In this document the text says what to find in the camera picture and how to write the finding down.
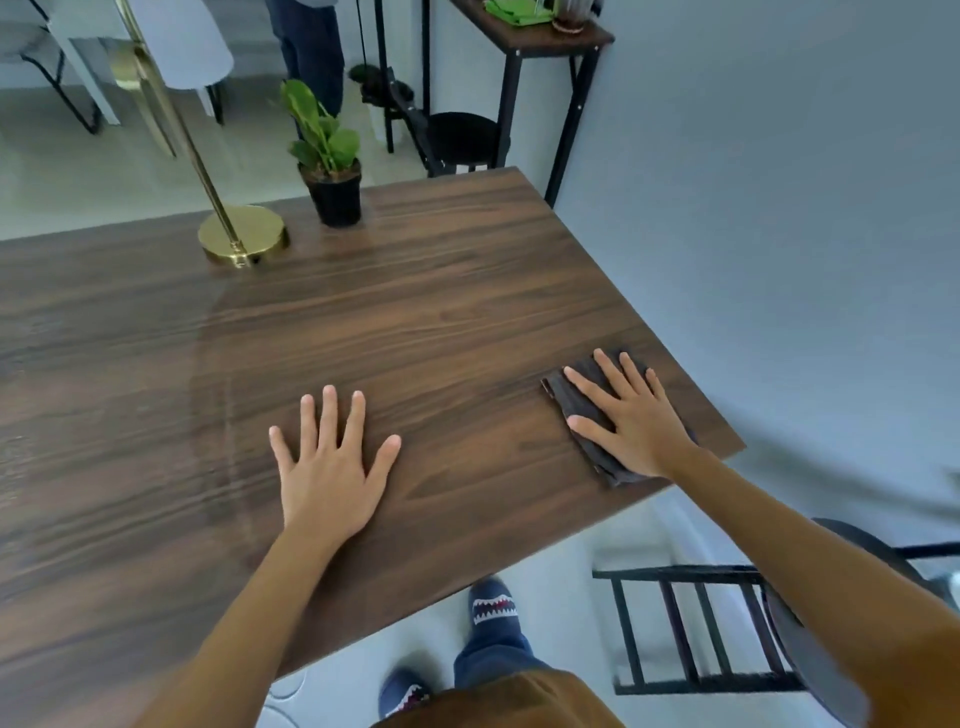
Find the left hand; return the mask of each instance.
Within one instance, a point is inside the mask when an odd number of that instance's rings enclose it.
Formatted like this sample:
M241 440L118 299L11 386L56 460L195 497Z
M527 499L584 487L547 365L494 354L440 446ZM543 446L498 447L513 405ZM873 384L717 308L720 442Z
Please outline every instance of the left hand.
M300 460L294 462L279 427L270 428L270 445L280 470L280 502L285 527L295 524L339 548L371 519L400 452L399 435L386 439L369 473L364 473L361 446L367 402L354 392L337 447L337 391L324 387L320 426L313 397L300 400Z

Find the gold lamp base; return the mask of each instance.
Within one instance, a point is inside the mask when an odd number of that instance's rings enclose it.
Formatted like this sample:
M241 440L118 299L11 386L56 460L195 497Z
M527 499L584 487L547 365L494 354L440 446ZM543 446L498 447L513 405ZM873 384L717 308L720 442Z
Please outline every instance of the gold lamp base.
M224 205L224 211L245 252L238 252L230 245L227 231L214 213L204 220L198 231L204 253L211 260L246 268L261 257L287 246L286 226L283 219L272 210L256 205Z

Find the foot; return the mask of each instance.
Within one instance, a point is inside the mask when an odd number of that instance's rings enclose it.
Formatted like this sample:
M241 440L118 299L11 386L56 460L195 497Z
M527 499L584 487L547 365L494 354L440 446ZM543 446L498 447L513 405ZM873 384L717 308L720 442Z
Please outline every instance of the foot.
M406 711L430 699L433 692L426 681L408 667L398 667L380 689L380 719Z
M473 634L520 634L514 597L498 577L488 576L470 587L469 600Z

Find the gray wall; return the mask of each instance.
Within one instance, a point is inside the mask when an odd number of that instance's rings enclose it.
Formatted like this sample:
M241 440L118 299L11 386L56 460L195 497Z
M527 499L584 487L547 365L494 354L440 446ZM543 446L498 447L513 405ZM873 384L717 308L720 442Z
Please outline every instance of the gray wall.
M956 538L960 4L610 0L603 23L560 216L748 441L744 473L891 541ZM541 183L569 81L538 62L510 161ZM462 53L446 106L495 116L496 64Z

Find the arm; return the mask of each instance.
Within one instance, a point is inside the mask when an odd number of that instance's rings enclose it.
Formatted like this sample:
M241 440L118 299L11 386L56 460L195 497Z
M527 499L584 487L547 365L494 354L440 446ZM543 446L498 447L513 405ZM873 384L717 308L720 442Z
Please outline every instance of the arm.
M373 515L400 450L387 438L369 474L361 460L366 403L355 392L337 447L337 394L324 388L317 427L315 403L300 401L300 461L277 427L270 443L280 470L285 527L250 583L174 682L134 724L136 728L253 726L276 677L300 614L343 543Z
M960 619L942 601L691 442L652 369L644 378L622 354L621 374L603 352L594 356L619 399L572 369L566 375L608 414L616 432L582 417L568 420L571 429L631 470L676 482L866 691L911 682L901 656L944 636L957 639ZM871 694L875 704L880 697Z

